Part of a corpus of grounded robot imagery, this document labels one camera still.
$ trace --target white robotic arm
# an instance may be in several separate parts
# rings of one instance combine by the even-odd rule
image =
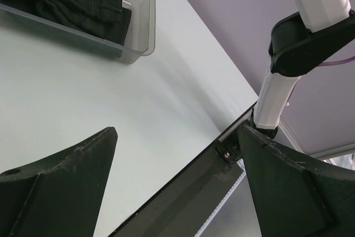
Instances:
[[[314,35],[316,38],[319,38],[317,32],[327,28],[332,29],[332,26],[350,17],[351,6],[349,0],[295,1],[304,24],[303,28],[310,31],[310,35]],[[253,112],[253,122],[257,129],[274,130],[277,128],[283,108],[300,77],[300,75],[277,73],[273,71],[272,66],[268,67],[259,99]]]

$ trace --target table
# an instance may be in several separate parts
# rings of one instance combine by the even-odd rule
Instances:
[[[257,99],[187,0],[156,0],[156,50],[133,65],[0,14],[0,172],[99,130],[119,134],[95,237],[108,236]]]

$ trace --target gray floor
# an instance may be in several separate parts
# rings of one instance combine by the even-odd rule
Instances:
[[[245,177],[201,237],[261,237]]]

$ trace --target white tabletop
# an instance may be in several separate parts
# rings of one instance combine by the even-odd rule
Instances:
[[[187,0],[156,0],[156,50],[122,65],[0,14],[0,172],[107,126],[118,145],[95,230],[108,236],[257,99]]]

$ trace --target plastic container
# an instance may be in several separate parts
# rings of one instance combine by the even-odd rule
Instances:
[[[141,56],[152,54],[155,49],[155,0],[123,0],[123,7],[132,10],[125,46],[9,7],[0,0],[0,9],[10,12],[26,27],[40,31],[48,38],[65,39],[70,45],[79,46],[86,51],[132,64]]]

